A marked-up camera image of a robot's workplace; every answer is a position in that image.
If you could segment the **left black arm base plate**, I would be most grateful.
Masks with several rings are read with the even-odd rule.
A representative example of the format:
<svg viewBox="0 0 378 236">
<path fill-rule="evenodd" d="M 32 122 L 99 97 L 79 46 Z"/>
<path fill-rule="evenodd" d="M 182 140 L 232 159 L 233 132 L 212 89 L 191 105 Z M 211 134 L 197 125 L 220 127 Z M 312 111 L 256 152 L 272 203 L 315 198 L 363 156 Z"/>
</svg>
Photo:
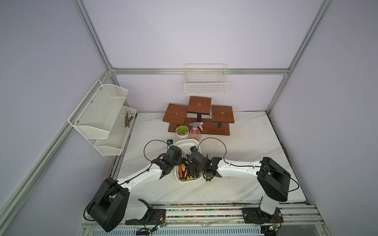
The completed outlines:
<svg viewBox="0 0 378 236">
<path fill-rule="evenodd" d="M 125 213 L 126 225 L 159 225 L 165 222 L 166 209 L 154 208 L 144 199 L 127 206 Z"/>
</svg>

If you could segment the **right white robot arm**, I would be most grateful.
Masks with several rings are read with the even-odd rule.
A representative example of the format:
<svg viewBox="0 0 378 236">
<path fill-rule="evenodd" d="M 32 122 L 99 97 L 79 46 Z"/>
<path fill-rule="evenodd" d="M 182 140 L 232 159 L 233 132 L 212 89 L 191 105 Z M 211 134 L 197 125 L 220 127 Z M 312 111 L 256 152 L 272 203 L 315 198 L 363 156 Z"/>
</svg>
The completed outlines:
<svg viewBox="0 0 378 236">
<path fill-rule="evenodd" d="M 231 162 L 221 157 L 209 159 L 194 151 L 187 162 L 191 171 L 201 173 L 207 181 L 223 177 L 256 179 L 264 190 L 258 208 L 261 214 L 274 215 L 279 203 L 288 199 L 291 174 L 270 157 L 259 163 Z"/>
</svg>

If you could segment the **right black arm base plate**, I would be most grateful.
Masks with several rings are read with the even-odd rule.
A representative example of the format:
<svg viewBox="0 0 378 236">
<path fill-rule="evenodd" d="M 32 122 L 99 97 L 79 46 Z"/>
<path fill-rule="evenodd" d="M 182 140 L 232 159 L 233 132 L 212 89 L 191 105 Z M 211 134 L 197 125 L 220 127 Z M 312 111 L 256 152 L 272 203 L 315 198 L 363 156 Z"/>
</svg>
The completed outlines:
<svg viewBox="0 0 378 236">
<path fill-rule="evenodd" d="M 273 224 L 283 223 L 282 214 L 279 208 L 276 208 L 273 214 L 263 212 L 258 207 L 244 207 L 242 208 L 242 215 L 246 224 Z"/>
</svg>

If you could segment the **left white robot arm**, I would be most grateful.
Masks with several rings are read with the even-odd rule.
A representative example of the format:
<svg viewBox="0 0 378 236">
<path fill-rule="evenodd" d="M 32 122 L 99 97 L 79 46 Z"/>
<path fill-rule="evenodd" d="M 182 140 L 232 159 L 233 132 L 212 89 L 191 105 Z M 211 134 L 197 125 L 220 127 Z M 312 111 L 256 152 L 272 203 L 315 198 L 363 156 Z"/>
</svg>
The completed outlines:
<svg viewBox="0 0 378 236">
<path fill-rule="evenodd" d="M 174 167 L 181 163 L 182 155 L 179 147 L 170 146 L 166 153 L 152 160 L 145 170 L 125 179 L 106 179 L 86 206 L 84 214 L 88 214 L 92 218 L 91 221 L 95 221 L 104 231 L 112 231 L 123 220 L 130 196 L 170 174 Z"/>
</svg>

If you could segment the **white plastic storage box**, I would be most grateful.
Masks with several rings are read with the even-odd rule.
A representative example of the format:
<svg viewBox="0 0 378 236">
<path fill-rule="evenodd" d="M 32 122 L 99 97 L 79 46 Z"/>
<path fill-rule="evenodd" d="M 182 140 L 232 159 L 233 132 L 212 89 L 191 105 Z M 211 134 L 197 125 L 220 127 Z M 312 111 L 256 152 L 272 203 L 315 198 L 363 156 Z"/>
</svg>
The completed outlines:
<svg viewBox="0 0 378 236">
<path fill-rule="evenodd" d="M 174 173 L 176 180 L 180 183 L 189 183 L 200 180 L 202 174 L 198 168 L 188 161 L 189 155 L 194 151 L 200 152 L 199 142 L 195 139 L 186 139 L 174 144 L 182 150 L 182 160 L 178 166 L 175 166 Z"/>
</svg>

